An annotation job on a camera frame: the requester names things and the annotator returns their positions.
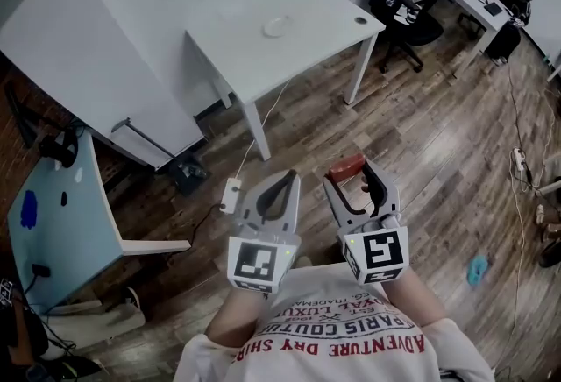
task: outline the brick wall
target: brick wall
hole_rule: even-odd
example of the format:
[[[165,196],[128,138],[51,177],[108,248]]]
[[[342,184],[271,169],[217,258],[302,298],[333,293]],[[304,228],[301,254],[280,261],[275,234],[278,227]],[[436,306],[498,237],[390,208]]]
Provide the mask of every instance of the brick wall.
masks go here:
[[[38,140],[31,149],[26,149],[10,107],[4,94],[4,86],[13,81],[18,100],[39,114],[65,125],[71,115],[55,100],[27,79],[0,53],[0,276],[12,273],[6,269],[6,260],[11,262],[10,239],[7,215],[10,206],[27,175],[39,160],[39,142],[47,133],[55,133],[52,127],[39,124]]]

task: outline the light blue desk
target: light blue desk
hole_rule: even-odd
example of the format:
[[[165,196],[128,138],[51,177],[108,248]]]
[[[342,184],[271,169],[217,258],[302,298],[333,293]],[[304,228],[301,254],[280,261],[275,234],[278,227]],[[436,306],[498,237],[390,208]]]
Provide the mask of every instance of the light blue desk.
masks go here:
[[[78,155],[68,169],[42,158],[8,213],[11,248],[22,287],[33,279],[32,264],[50,268],[26,295],[39,313],[55,307],[121,256],[184,251],[188,240],[123,240],[110,210],[89,131],[78,139]],[[25,193],[37,200],[35,226],[22,222]],[[66,192],[66,206],[61,205]]]

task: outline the laminate flooring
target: laminate flooring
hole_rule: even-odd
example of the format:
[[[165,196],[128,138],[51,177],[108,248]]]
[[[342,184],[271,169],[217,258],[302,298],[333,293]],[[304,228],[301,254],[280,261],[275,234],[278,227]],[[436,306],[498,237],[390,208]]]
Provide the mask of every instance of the laminate flooring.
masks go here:
[[[456,22],[458,14],[446,2],[434,8],[445,34],[418,49],[425,61],[420,74],[403,54],[381,74],[378,64],[387,44],[377,44],[352,106],[344,104],[342,92],[357,47],[294,78],[266,123],[273,157],[264,163],[253,148],[240,175],[245,187],[283,169],[294,168],[301,175],[301,253],[320,265],[329,261],[325,251],[337,230],[321,179],[332,162],[363,152],[394,175],[411,265],[443,300],[451,318],[491,366],[504,350],[499,369],[510,366],[513,376],[544,380],[561,356],[561,277],[558,267],[537,264],[543,248],[534,223],[539,201],[530,191],[523,193],[516,180],[525,235],[518,274],[523,238],[508,165],[509,152],[519,144],[509,71],[522,146],[535,180],[552,121],[548,103],[557,110],[557,98],[543,92],[548,69],[526,38],[510,68],[496,67],[481,55],[461,79],[451,76],[473,45],[466,25]],[[261,115],[278,93],[259,100]],[[110,202],[124,238],[192,238],[194,225],[220,201],[225,181],[238,170],[252,137],[236,104],[200,124],[210,141],[197,155],[212,176],[189,198],[176,194],[165,175],[132,180],[126,189],[114,190]],[[560,125],[556,119],[542,182],[559,174]],[[98,149],[107,178],[118,168],[119,157]],[[359,187],[358,179],[346,185],[355,208],[370,202]],[[103,298],[131,285],[148,320],[142,329],[87,350],[106,369],[97,378],[172,380],[184,343],[204,330],[227,293],[223,269],[230,226],[231,219],[214,209],[192,250],[124,258],[89,286]],[[467,266],[478,254],[488,258],[489,269],[481,284],[471,287]],[[518,317],[509,339],[517,280]]]

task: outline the blue object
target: blue object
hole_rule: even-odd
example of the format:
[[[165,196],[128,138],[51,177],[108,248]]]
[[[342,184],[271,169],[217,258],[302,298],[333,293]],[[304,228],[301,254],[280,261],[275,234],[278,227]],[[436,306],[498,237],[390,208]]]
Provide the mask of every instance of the blue object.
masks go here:
[[[21,206],[21,225],[30,230],[37,224],[37,198],[35,192],[26,190]]]
[[[487,263],[487,258],[485,256],[476,256],[472,259],[472,262],[467,267],[467,282],[472,287],[479,285],[489,264]]]
[[[32,283],[32,264],[51,270],[51,276],[37,278],[26,295],[38,313],[64,301],[123,255],[88,131],[78,138],[78,145],[70,168],[57,169],[54,159],[41,158],[8,213],[22,287]],[[63,193],[66,206],[60,202]]]

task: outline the black headphones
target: black headphones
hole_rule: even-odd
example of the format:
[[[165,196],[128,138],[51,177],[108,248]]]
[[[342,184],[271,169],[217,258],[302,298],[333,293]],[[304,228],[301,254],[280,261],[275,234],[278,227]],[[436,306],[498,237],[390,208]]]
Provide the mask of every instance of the black headphones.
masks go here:
[[[47,135],[39,144],[39,153],[46,158],[53,158],[61,162],[62,166],[69,168],[78,156],[78,137],[74,129],[64,130],[62,145],[56,141],[55,136]]]

